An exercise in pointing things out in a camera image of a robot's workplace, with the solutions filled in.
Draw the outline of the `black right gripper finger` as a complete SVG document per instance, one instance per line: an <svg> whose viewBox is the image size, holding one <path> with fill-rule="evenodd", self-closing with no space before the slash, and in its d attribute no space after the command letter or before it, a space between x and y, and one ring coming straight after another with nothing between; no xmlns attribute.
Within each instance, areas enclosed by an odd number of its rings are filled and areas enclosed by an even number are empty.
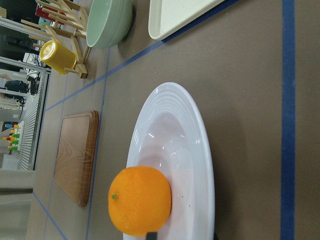
<svg viewBox="0 0 320 240"><path fill-rule="evenodd" d="M146 240L157 240L158 239L158 233L157 232L148 232L146 234Z"/></svg>

